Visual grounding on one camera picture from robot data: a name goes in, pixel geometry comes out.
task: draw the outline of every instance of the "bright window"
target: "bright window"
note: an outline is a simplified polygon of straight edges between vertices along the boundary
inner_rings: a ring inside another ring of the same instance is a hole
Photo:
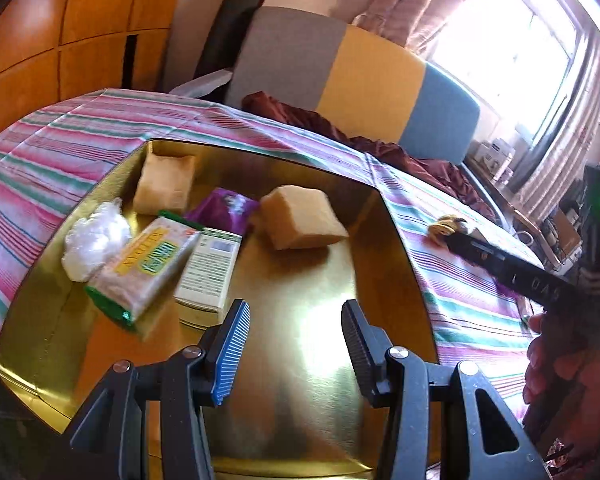
[[[557,105],[578,34],[558,0],[467,0],[430,60],[535,144]]]

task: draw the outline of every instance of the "yellow object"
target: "yellow object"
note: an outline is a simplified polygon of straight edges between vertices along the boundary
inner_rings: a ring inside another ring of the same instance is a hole
[[[456,215],[444,215],[435,223],[431,224],[427,229],[427,235],[429,235],[429,238],[431,238],[440,246],[445,245],[443,237],[449,236],[455,232],[461,232],[464,234],[469,233],[466,220]]]
[[[419,57],[349,25],[316,111],[349,137],[398,142],[424,73]]]
[[[161,210],[183,214],[195,172],[194,156],[158,156],[147,153],[134,197],[134,211],[157,215]]]
[[[319,189],[277,187],[260,200],[260,210],[277,250],[324,247],[349,237]]]

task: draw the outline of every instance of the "pink striped fabric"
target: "pink striped fabric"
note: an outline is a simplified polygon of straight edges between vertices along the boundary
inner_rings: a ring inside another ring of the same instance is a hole
[[[0,329],[64,218],[150,139],[227,146],[320,168],[375,187],[392,215],[429,312],[441,364],[476,361],[518,417],[532,339],[516,298],[484,270],[426,237],[443,214],[471,219],[494,244],[535,264],[503,230],[413,177],[317,134],[200,100],[107,89],[34,112],[0,134]]]

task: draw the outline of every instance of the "blue headboard panel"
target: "blue headboard panel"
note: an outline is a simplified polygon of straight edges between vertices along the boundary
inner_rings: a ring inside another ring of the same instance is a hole
[[[461,164],[480,118],[480,106],[458,83],[427,63],[422,88],[398,141],[416,158]]]

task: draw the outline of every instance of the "gold tray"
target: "gold tray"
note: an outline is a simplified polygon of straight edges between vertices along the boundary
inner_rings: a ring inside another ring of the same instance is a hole
[[[251,330],[229,399],[206,410],[219,477],[366,478],[378,460],[385,410],[360,396],[340,309],[357,298],[370,323],[396,344],[435,362],[420,289],[378,192],[336,174],[255,153],[154,140],[115,167],[69,215],[30,270],[0,334],[0,376],[57,431],[63,431],[113,362],[164,360],[202,332],[181,324],[172,294],[177,278],[131,333],[97,310],[72,283],[60,258],[64,236],[101,202],[133,196],[146,150],[195,155],[192,205],[221,186],[259,199],[283,184],[329,197],[349,240],[320,250],[275,251],[256,229],[240,249],[229,300],[251,307]],[[125,206],[134,233],[152,219]],[[152,478],[159,478],[159,403],[149,410]],[[430,460],[439,456],[439,413],[432,418]]]

